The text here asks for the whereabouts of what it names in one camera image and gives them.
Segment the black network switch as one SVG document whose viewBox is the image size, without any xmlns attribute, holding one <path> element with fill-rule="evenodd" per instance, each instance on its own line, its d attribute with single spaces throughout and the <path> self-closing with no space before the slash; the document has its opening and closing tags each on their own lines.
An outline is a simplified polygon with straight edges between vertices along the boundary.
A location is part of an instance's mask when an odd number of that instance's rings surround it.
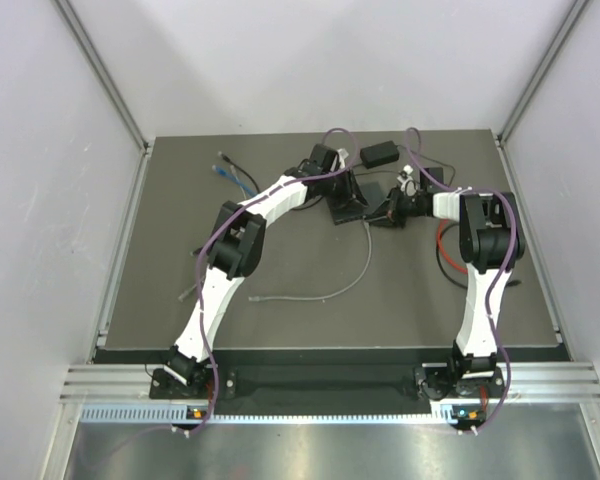
<svg viewBox="0 0 600 480">
<path fill-rule="evenodd" d="M 379 182 L 365 183 L 359 186 L 362 198 L 349 198 L 347 201 L 328 199 L 327 205 L 335 225 L 342 225 L 364 219 L 378 208 L 386 197 Z"/>
</svg>

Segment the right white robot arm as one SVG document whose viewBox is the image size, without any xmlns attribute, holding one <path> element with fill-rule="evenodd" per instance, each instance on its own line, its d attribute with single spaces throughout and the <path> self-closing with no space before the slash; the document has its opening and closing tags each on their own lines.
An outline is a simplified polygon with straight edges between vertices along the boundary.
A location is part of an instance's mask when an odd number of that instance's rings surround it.
<svg viewBox="0 0 600 480">
<path fill-rule="evenodd" d="M 467 272 L 462 324 L 445 371 L 426 371 L 421 385 L 437 398 L 479 394 L 502 380 L 498 318 L 514 266 L 526 249 L 516 199 L 511 192 L 447 187 L 440 168 L 422 169 L 419 180 L 413 174 L 412 166 L 403 167 L 397 185 L 368 219 L 383 227 L 403 227 L 416 217 L 457 224 Z"/>
</svg>

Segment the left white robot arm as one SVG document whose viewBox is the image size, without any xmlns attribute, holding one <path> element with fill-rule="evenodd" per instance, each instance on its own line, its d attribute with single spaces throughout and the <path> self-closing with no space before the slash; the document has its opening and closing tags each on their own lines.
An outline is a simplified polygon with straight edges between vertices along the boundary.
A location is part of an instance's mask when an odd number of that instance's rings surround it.
<svg viewBox="0 0 600 480">
<path fill-rule="evenodd" d="M 266 190 L 221 206 L 196 263 L 194 309 L 163 366 L 152 372 L 152 388 L 173 389 L 185 398 L 205 392 L 217 372 L 215 336 L 232 297 L 261 261 L 267 228 L 316 197 L 365 206 L 351 174 L 354 163 L 345 149 L 318 143 L 307 159 L 287 169 Z"/>
</svg>

